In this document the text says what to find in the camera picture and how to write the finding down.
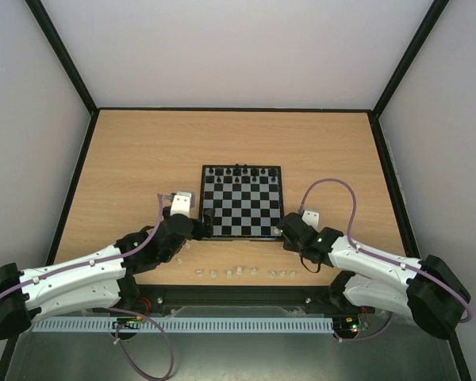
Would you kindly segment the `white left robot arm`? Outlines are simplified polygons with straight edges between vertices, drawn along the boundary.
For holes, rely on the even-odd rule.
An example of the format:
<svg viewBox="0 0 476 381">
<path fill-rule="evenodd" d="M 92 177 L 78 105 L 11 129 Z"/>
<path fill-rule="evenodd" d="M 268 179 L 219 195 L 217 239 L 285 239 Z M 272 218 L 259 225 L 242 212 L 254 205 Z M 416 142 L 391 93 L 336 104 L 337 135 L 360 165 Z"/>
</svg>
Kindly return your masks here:
<svg viewBox="0 0 476 381">
<path fill-rule="evenodd" d="M 0 267 L 0 341 L 23 333 L 45 318 L 90 308 L 133 306 L 136 274 L 170 262 L 190 240 L 209 238 L 215 211 L 202 218 L 172 214 L 105 248 L 57 265 Z"/>
</svg>

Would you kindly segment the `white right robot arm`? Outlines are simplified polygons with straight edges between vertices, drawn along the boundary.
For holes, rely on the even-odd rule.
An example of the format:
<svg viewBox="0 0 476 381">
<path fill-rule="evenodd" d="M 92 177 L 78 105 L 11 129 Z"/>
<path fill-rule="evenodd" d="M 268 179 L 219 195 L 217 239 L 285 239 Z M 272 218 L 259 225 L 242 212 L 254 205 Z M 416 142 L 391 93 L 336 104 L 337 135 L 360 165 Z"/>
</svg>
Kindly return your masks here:
<svg viewBox="0 0 476 381">
<path fill-rule="evenodd" d="M 321 231 L 296 213 L 277 225 L 284 245 L 301 260 L 339 268 L 343 284 L 330 291 L 338 310 L 371 306 L 412 319 L 433 337 L 447 340 L 472 317 L 470 294 L 437 256 L 397 256 L 353 241 L 329 227 Z"/>
</svg>

